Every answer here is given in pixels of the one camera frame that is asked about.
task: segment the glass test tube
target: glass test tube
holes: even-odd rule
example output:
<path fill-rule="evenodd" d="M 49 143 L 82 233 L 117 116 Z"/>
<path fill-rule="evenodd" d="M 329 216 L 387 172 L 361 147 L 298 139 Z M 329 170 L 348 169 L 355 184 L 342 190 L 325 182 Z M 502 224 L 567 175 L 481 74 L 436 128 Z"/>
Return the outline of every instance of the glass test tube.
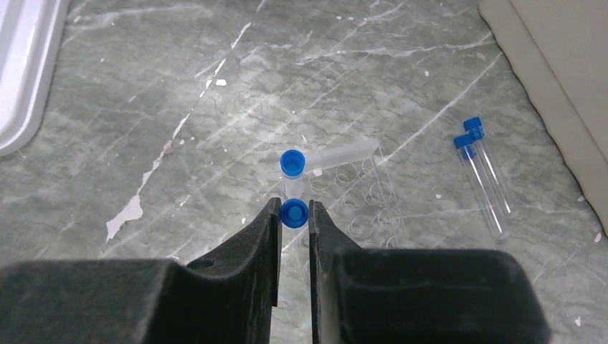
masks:
<path fill-rule="evenodd" d="M 464 169 L 471 181 L 475 195 L 482 207 L 483 216 L 496 242 L 502 242 L 508 237 L 503 212 L 498 205 L 498 199 L 490 186 L 490 180 L 483 170 L 480 156 L 475 153 L 471 135 L 461 135 L 454 139 L 456 149 L 460 153 Z"/>
<path fill-rule="evenodd" d="M 299 199 L 304 192 L 304 166 L 306 159 L 302 152 L 290 149 L 281 155 L 283 178 L 281 187 L 288 199 Z"/>
<path fill-rule="evenodd" d="M 473 117 L 466 120 L 463 125 L 466 132 L 469 133 L 473 139 L 473 147 L 475 148 L 475 152 L 480 155 L 480 160 L 488 174 L 491 186 L 496 192 L 500 209 L 507 219 L 512 219 L 515 217 L 516 213 L 513 209 L 513 204 L 510 201 L 509 190 L 503 172 L 500 170 L 500 165 L 492 158 L 488 143 L 484 139 L 485 133 L 481 125 L 481 119 L 479 117 Z"/>

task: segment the beige fabric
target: beige fabric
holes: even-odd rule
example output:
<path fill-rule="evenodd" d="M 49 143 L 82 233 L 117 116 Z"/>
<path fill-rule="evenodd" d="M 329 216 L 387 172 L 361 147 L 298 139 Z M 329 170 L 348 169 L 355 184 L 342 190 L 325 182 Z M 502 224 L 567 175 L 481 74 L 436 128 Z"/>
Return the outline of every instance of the beige fabric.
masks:
<path fill-rule="evenodd" d="M 480 12 L 608 228 L 608 1 L 484 0 Z"/>

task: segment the blue test tube cap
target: blue test tube cap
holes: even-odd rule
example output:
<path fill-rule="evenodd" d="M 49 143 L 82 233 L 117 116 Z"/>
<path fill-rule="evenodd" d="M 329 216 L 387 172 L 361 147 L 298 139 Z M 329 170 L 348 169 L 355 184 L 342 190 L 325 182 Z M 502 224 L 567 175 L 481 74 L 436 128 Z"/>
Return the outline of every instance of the blue test tube cap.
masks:
<path fill-rule="evenodd" d="M 471 134 L 474 141 L 481 140 L 485 133 L 483 132 L 483 126 L 481 125 L 481 118 L 473 117 L 462 122 L 462 126 L 465 127 L 465 131 Z"/>
<path fill-rule="evenodd" d="M 281 221 L 289 228 L 300 228 L 308 221 L 308 207 L 300 199 L 288 199 L 281 206 Z"/>
<path fill-rule="evenodd" d="M 281 155 L 281 171 L 288 177 L 297 177 L 304 171 L 306 158 L 296 149 L 285 151 Z"/>
<path fill-rule="evenodd" d="M 461 148 L 465 148 L 466 151 L 462 151 L 462 158 L 465 160 L 469 159 L 469 156 L 472 158 L 475 156 L 475 152 L 473 151 L 472 148 L 472 143 L 473 143 L 473 137 L 471 136 L 471 134 L 464 134 L 461 136 L 457 136 L 454 139 L 454 145 L 456 146 L 456 149 L 458 149 L 460 151 Z"/>

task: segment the countertop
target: countertop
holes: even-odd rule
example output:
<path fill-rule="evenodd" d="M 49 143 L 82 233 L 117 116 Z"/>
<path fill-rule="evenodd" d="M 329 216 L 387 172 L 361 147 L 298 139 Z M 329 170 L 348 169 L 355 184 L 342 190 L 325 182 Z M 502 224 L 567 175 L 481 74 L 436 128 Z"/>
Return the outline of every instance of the countertop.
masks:
<path fill-rule="evenodd" d="M 415 247 L 493 248 L 452 144 L 473 115 L 518 211 L 496 248 L 554 343 L 605 343 L 608 240 L 476 0 L 73 0 L 40 131 L 0 158 L 0 262 L 187 262 L 260 210 L 285 149 L 371 137 Z M 308 343 L 306 236 L 284 231 L 271 341 Z"/>

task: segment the transparent acrylic rack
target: transparent acrylic rack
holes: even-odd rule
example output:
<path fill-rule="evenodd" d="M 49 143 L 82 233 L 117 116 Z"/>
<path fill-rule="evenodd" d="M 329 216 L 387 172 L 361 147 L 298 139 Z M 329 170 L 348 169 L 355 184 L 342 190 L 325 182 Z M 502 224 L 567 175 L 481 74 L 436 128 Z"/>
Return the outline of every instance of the transparent acrylic rack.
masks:
<path fill-rule="evenodd" d="M 305 153 L 305 157 L 301 199 L 306 204 L 311 199 L 323 202 L 336 226 L 362 247 L 400 247 L 397 231 L 403 228 L 399 202 L 377 139 Z M 281 185 L 280 181 L 267 196 L 285 201 Z"/>

